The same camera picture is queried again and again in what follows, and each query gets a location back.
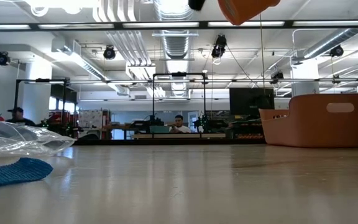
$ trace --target television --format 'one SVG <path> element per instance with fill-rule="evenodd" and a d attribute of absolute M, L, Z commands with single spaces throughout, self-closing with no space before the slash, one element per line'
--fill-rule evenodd
<path fill-rule="evenodd" d="M 269 88 L 230 88 L 230 114 L 259 117 L 259 109 L 274 109 L 274 91 Z"/>

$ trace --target orange plastic bin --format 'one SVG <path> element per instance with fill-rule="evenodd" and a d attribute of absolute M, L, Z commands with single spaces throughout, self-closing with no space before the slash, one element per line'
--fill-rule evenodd
<path fill-rule="evenodd" d="M 259 113 L 268 144 L 358 147 L 358 94 L 296 96 L 289 110 Z"/>

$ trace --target clear plastic bag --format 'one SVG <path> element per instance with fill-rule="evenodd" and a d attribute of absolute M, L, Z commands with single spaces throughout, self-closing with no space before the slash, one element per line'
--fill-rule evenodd
<path fill-rule="evenodd" d="M 75 142 L 46 128 L 0 121 L 0 157 L 52 156 Z"/>

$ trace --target person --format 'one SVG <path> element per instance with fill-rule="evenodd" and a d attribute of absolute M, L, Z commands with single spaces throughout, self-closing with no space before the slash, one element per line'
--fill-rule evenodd
<path fill-rule="evenodd" d="M 191 133 L 190 128 L 183 125 L 182 115 L 177 115 L 175 117 L 175 125 L 170 128 L 170 133 L 175 133 L 175 134 Z"/>
<path fill-rule="evenodd" d="M 23 117 L 23 109 L 18 107 L 16 109 L 8 110 L 8 112 L 12 113 L 12 119 L 6 120 L 9 123 L 15 123 L 19 125 L 26 125 L 26 126 L 36 126 L 35 123 Z"/>

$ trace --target handle cutout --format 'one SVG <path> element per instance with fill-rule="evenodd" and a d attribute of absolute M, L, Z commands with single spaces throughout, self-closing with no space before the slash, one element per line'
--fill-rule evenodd
<path fill-rule="evenodd" d="M 352 103 L 329 103 L 327 111 L 330 113 L 350 113 L 354 111 Z"/>

